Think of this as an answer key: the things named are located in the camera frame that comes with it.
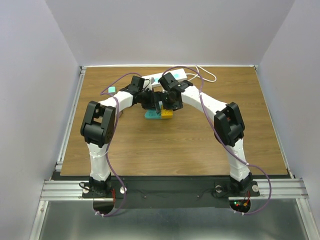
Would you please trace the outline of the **yellow cube socket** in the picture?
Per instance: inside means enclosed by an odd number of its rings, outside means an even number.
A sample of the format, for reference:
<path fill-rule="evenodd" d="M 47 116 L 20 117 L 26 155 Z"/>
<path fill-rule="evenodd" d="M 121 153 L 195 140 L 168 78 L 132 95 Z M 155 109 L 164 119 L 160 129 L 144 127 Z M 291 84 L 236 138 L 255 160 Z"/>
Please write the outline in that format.
<path fill-rule="evenodd" d="M 164 107 L 161 106 L 160 116 L 161 116 L 161 119 L 172 119 L 173 118 L 173 110 L 164 109 Z"/>

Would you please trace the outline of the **teal triangular block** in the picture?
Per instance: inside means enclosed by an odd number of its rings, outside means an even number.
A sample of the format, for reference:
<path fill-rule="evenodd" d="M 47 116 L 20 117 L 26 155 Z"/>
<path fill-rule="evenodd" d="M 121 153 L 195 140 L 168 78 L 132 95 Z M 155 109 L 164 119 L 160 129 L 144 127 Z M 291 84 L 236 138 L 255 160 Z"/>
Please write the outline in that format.
<path fill-rule="evenodd" d="M 155 109 L 148 109 L 144 114 L 145 119 L 147 120 L 160 120 L 162 118 L 161 113 L 157 113 Z"/>

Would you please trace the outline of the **white power strip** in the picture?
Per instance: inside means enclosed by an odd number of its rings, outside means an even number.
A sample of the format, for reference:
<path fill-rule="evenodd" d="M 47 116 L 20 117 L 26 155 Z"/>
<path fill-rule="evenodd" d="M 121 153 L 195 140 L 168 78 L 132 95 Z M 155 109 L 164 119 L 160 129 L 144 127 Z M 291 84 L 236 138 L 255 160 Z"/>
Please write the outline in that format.
<path fill-rule="evenodd" d="M 171 70 L 171 71 L 169 71 L 169 73 L 171 73 L 173 75 L 173 77 L 179 82 L 188 79 L 185 70 L 182 68 Z M 160 72 L 160 73 L 145 75 L 145 76 L 142 76 L 142 78 L 144 78 L 146 80 L 150 80 L 150 85 L 148 87 L 153 89 L 156 87 L 161 87 L 159 80 L 162 77 L 162 74 L 163 73 Z"/>

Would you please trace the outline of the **teal charger plug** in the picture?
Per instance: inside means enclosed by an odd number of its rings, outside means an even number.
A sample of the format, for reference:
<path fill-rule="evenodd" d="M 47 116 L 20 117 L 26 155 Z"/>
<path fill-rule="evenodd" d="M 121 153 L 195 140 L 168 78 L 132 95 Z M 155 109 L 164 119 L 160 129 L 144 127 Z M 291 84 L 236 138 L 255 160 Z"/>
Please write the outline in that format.
<path fill-rule="evenodd" d="M 110 86 L 108 89 L 107 89 L 107 92 L 109 94 L 115 94 L 117 92 L 117 89 L 115 86 Z"/>

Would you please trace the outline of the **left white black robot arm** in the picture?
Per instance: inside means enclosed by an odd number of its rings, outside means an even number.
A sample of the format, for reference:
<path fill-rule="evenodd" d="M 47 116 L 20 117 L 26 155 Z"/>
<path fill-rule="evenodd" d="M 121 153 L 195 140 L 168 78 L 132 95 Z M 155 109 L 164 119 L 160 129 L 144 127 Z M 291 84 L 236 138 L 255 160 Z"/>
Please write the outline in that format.
<path fill-rule="evenodd" d="M 80 134 L 89 150 L 90 175 L 88 183 L 80 187 L 85 195 L 104 198 L 114 193 L 111 167 L 107 154 L 119 121 L 120 112 L 133 105 L 141 104 L 146 109 L 161 111 L 159 102 L 163 91 L 152 89 L 149 79 L 133 76 L 131 83 L 121 88 L 108 99 L 87 105 Z"/>

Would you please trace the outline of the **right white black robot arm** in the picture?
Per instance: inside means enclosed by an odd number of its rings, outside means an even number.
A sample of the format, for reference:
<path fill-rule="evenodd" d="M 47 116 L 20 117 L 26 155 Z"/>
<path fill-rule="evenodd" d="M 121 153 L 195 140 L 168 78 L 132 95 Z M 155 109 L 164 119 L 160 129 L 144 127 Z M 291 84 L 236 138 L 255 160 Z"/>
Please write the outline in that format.
<path fill-rule="evenodd" d="M 167 93 L 163 103 L 188 104 L 204 113 L 215 138 L 226 150 L 230 167 L 229 189 L 235 195 L 246 192 L 253 177 L 245 157 L 245 124 L 239 106 L 216 100 L 191 82 L 176 80 L 170 72 L 164 73 L 159 82 Z"/>

